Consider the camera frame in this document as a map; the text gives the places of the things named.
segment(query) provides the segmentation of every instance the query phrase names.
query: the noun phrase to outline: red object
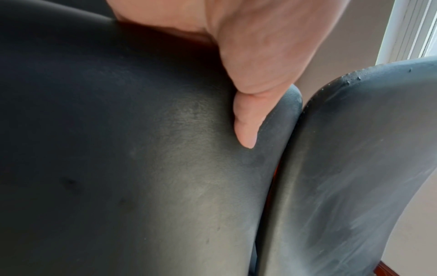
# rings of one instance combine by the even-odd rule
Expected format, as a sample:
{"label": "red object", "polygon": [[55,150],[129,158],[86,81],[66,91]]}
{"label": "red object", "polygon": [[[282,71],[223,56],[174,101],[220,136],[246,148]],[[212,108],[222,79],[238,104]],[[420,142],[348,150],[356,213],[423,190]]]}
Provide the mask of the red object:
{"label": "red object", "polygon": [[375,269],[375,274],[376,276],[399,276],[399,274],[394,272],[383,262],[379,263],[378,267]]}

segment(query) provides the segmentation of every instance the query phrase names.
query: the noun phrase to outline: finger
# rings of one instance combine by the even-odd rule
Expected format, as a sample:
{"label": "finger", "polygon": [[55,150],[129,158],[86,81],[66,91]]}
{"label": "finger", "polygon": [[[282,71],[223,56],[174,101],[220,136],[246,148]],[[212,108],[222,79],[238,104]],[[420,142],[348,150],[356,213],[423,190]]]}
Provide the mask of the finger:
{"label": "finger", "polygon": [[257,94],[237,92],[234,99],[234,130],[241,145],[250,149],[255,146],[263,121],[290,85],[290,82],[286,82]]}

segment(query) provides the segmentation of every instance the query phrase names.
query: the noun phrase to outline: seat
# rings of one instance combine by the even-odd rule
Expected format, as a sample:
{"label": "seat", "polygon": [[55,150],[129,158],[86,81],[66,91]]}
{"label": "seat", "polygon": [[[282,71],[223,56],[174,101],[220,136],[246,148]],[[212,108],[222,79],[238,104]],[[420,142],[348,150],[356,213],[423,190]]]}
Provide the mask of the seat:
{"label": "seat", "polygon": [[437,58],[342,76],[306,105],[257,236],[258,275],[368,276],[437,167]]}
{"label": "seat", "polygon": [[247,276],[295,87],[245,149],[216,49],[37,0],[0,64],[0,275]]}

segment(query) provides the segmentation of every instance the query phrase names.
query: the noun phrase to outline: beige wall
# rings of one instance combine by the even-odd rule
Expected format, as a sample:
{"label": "beige wall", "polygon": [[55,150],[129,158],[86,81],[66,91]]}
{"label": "beige wall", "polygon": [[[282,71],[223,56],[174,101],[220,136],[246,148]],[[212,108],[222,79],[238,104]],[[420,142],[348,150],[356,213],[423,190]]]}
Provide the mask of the beige wall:
{"label": "beige wall", "polygon": [[[329,81],[376,63],[393,3],[394,0],[351,0],[296,83],[304,102]],[[436,236],[437,172],[434,172],[399,219],[382,259],[401,276],[437,276]]]}

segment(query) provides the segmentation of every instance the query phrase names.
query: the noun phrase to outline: skin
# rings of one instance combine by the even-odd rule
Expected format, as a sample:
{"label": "skin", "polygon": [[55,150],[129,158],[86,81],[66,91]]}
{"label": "skin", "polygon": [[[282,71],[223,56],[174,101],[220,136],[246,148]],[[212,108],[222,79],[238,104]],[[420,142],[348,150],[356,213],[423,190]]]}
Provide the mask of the skin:
{"label": "skin", "polygon": [[217,44],[238,89],[234,129],[259,127],[331,32],[349,0],[107,0],[119,20]]}

